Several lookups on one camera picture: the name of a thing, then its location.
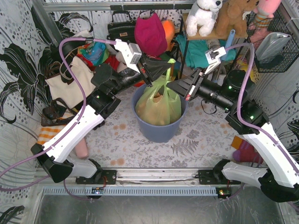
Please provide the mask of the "green trash bag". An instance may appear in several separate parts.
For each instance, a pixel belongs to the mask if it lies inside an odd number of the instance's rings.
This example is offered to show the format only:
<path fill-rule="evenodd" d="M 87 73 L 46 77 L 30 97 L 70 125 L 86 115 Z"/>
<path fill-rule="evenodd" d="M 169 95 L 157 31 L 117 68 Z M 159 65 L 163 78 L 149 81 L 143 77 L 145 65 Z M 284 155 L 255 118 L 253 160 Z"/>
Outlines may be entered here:
<path fill-rule="evenodd" d="M 171 81 L 171 69 L 166 71 L 152 87 L 146 87 L 139 98 L 135 111 L 140 119 L 155 126 L 165 126 L 176 122 L 181 117 L 180 96 L 166 85 Z M 159 92 L 163 97 L 155 101 L 154 95 Z"/>

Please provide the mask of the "blue trash bin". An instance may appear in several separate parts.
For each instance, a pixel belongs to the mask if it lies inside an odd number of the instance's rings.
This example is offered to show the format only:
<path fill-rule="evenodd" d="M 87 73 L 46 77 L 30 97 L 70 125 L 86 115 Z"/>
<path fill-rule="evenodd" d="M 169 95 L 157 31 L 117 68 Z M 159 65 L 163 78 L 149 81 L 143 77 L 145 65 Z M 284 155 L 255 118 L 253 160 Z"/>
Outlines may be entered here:
<path fill-rule="evenodd" d="M 180 96 L 181 99 L 181 117 L 174 123 L 165 125 L 165 126 L 154 126 L 151 124 L 146 123 L 142 119 L 140 119 L 135 111 L 135 106 L 139 100 L 139 98 L 142 96 L 145 88 L 147 87 L 146 84 L 141 85 L 136 89 L 134 92 L 132 98 L 131 98 L 131 108 L 133 111 L 133 114 L 135 115 L 139 130 L 143 134 L 145 138 L 147 138 L 149 141 L 155 142 L 155 143 L 166 143 L 170 139 L 172 139 L 175 134 L 177 133 L 180 123 L 183 120 L 184 116 L 186 115 L 187 109 L 188 109 L 188 102 L 185 101 L 184 97 Z"/>

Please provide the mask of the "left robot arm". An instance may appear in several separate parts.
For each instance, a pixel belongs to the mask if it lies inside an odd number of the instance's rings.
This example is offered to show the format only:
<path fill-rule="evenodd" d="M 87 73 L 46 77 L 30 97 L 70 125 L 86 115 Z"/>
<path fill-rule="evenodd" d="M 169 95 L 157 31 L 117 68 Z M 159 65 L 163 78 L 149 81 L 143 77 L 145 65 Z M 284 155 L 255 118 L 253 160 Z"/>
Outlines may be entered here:
<path fill-rule="evenodd" d="M 79 178 L 81 184 L 99 184 L 104 179 L 99 163 L 93 159 L 72 158 L 70 153 L 91 130 L 103 125 L 114 112 L 121 102 L 115 96 L 118 92 L 140 81 L 152 86 L 171 67 L 171 63 L 142 56 L 136 66 L 137 70 L 126 68 L 120 73 L 106 63 L 96 67 L 91 79 L 95 89 L 86 98 L 86 105 L 51 140 L 33 145 L 31 152 L 53 182 L 59 183 L 71 176 Z"/>

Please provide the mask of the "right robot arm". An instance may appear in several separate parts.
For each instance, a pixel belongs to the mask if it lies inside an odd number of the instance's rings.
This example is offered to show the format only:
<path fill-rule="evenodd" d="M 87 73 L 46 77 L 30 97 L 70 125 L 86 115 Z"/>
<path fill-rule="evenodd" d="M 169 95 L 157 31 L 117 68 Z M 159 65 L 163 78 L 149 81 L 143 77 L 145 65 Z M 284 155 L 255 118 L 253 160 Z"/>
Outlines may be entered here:
<path fill-rule="evenodd" d="M 255 84 L 251 79 L 244 81 L 245 76 L 243 70 L 232 70 L 225 76 L 223 84 L 218 85 L 196 69 L 191 75 L 167 84 L 186 101 L 201 97 L 223 109 L 228 124 L 255 148 L 267 165 L 266 168 L 254 168 L 222 159 L 210 175 L 199 174 L 200 183 L 243 182 L 259 188 L 275 202 L 297 201 L 299 165 L 279 141 L 266 113 L 249 99 Z"/>

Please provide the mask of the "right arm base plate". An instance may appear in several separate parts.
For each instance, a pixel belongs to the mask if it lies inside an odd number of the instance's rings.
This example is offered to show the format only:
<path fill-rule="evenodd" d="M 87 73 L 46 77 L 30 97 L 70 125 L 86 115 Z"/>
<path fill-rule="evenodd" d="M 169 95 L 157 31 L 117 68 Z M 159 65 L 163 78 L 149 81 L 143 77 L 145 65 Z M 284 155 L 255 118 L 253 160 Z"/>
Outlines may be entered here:
<path fill-rule="evenodd" d="M 202 185 L 239 185 L 240 181 L 228 180 L 222 172 L 214 172 L 211 169 L 198 170 L 195 178 L 199 179 L 199 183 Z"/>

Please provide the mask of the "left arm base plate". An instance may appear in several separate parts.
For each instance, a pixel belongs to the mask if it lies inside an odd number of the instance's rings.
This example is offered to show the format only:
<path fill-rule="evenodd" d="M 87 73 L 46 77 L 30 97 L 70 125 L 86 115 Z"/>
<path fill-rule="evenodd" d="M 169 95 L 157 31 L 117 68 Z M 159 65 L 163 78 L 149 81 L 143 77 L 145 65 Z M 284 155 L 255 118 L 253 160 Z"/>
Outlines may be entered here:
<path fill-rule="evenodd" d="M 116 183 L 116 170 L 101 170 L 97 171 L 91 178 L 77 177 L 76 184 L 87 185 L 114 185 Z"/>

